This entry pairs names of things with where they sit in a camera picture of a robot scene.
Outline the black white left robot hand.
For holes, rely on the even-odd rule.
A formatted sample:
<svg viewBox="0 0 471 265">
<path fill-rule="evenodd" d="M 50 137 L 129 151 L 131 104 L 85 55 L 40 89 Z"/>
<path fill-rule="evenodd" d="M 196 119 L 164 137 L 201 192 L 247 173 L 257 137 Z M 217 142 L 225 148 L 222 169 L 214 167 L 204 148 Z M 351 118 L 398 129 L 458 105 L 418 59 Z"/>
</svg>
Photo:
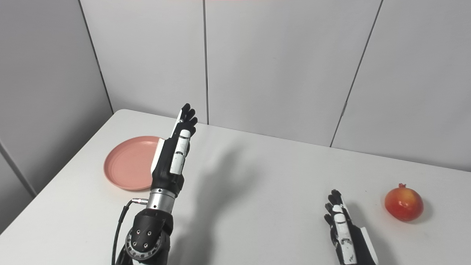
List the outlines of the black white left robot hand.
<svg viewBox="0 0 471 265">
<path fill-rule="evenodd" d="M 184 185 L 183 167 L 197 122 L 195 110 L 186 103 L 178 114 L 171 136 L 157 147 L 158 158 L 152 169 L 152 190 L 160 188 L 176 197 L 180 194 Z"/>
</svg>

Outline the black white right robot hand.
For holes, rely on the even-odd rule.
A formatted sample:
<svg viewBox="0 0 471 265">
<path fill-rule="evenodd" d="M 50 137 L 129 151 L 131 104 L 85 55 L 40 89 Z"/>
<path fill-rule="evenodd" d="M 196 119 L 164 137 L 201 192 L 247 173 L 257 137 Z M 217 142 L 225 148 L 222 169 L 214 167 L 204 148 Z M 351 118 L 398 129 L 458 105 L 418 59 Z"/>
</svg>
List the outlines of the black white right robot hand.
<svg viewBox="0 0 471 265">
<path fill-rule="evenodd" d="M 336 189 L 328 195 L 325 221 L 341 265 L 377 265 L 378 257 L 365 227 L 352 223 L 342 194 Z"/>
</svg>

